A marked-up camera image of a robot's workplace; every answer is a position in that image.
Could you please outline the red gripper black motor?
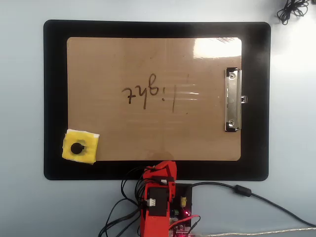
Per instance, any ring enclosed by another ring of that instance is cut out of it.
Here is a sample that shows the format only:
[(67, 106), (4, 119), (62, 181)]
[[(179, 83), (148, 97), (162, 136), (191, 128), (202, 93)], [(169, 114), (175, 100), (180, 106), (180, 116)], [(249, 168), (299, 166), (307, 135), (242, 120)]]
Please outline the red gripper black motor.
[(163, 161), (158, 164), (158, 170), (146, 170), (143, 179), (157, 181), (161, 185), (168, 185), (169, 182), (177, 179), (177, 166), (174, 161)]

